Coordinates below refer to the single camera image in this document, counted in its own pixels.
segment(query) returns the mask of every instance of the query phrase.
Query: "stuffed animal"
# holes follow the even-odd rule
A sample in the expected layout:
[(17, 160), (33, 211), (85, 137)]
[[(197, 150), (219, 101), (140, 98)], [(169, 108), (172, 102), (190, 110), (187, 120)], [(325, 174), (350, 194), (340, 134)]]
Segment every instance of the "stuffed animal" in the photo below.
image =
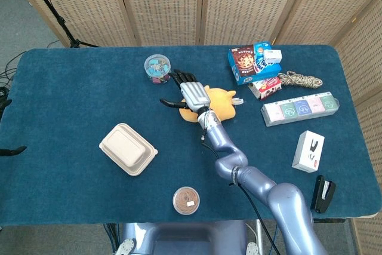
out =
[[(231, 119), (236, 115), (235, 108), (232, 106), (232, 97), (236, 95), (236, 91), (229, 91), (220, 88), (210, 88), (205, 86), (208, 97), (211, 100), (211, 109), (221, 121)], [(198, 114), (188, 109), (179, 109), (180, 115), (188, 122), (197, 122)]]

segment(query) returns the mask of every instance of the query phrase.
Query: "tripod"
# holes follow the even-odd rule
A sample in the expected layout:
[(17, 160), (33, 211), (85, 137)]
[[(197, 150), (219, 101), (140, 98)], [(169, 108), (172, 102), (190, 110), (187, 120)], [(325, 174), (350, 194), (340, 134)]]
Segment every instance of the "tripod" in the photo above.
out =
[(72, 33), (69, 31), (69, 29), (65, 25), (65, 19), (57, 12), (57, 10), (54, 8), (53, 4), (49, 0), (44, 0), (45, 4), (48, 6), (50, 11), (53, 13), (54, 17), (56, 18), (59, 25), (62, 27), (62, 29), (65, 31), (67, 37), (70, 40), (70, 47), (71, 48), (79, 48), (80, 45), (85, 45), (89, 47), (99, 47), (93, 44), (89, 44), (86, 42), (82, 42), (79, 39), (75, 39), (72, 35)]

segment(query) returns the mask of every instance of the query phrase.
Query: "blue snack box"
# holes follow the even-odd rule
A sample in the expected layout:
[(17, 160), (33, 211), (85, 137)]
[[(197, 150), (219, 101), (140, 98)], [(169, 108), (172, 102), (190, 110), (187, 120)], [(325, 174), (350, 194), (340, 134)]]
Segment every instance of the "blue snack box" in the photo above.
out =
[(228, 61), (238, 85), (276, 77), (281, 71), (279, 63), (266, 63), (264, 50), (271, 50), (269, 42), (234, 48), (228, 51)]

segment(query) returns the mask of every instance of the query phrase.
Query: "jar lid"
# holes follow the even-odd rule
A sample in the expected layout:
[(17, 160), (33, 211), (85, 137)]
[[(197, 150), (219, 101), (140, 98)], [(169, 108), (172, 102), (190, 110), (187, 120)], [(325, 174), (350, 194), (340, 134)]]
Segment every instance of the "jar lid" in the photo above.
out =
[(151, 55), (144, 61), (144, 69), (150, 77), (161, 78), (170, 72), (170, 60), (164, 55)]
[(172, 204), (176, 211), (182, 215), (193, 214), (199, 207), (200, 197), (194, 188), (184, 186), (178, 189), (172, 198)]

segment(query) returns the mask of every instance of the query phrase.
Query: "white box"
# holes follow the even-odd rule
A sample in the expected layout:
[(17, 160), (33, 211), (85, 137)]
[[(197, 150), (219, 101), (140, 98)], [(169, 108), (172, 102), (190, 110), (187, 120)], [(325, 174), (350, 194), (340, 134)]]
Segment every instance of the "white box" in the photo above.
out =
[(281, 59), (281, 50), (264, 50), (264, 61), (266, 63), (280, 63)]
[(298, 139), (292, 167), (312, 173), (318, 170), (324, 137), (311, 131), (305, 131)]

